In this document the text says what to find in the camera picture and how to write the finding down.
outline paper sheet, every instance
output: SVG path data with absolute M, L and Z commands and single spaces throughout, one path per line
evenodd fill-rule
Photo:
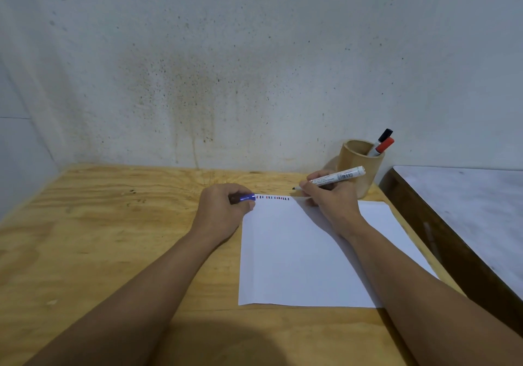
M 243 219 L 238 304 L 381 307 L 350 244 L 305 199 L 257 194 Z M 386 203 L 358 203 L 370 225 L 436 276 Z

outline red marker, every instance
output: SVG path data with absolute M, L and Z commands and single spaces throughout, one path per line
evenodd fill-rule
M 385 151 L 389 146 L 394 143 L 393 138 L 387 138 L 383 141 L 382 144 L 380 144 L 378 147 L 376 147 L 374 150 L 371 150 L 369 154 L 367 154 L 367 157 L 377 157 L 381 155 L 383 151 Z

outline white wall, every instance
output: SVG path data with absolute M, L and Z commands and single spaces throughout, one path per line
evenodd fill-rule
M 0 51 L 74 161 L 523 167 L 523 0 L 0 0 Z
M 57 173 L 0 60 L 0 219 Z

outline plywood tabletop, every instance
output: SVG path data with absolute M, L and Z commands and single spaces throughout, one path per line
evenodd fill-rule
M 0 224 L 0 364 L 22 364 L 190 228 L 200 192 L 238 182 L 294 195 L 301 173 L 74 166 Z M 441 278 L 441 264 L 382 191 Z M 415 364 L 384 310 L 238 306 L 241 231 L 189 287 L 152 364 Z

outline cardboard tube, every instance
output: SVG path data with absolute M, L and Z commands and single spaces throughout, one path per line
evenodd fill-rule
M 377 157 L 367 157 L 366 154 L 370 151 L 372 145 L 373 143 L 365 140 L 351 139 L 343 144 L 342 150 L 339 152 L 338 165 L 336 168 L 338 172 L 360 165 L 365 168 L 365 175 L 350 179 L 356 186 L 358 199 L 367 195 L 385 156 L 383 152 Z

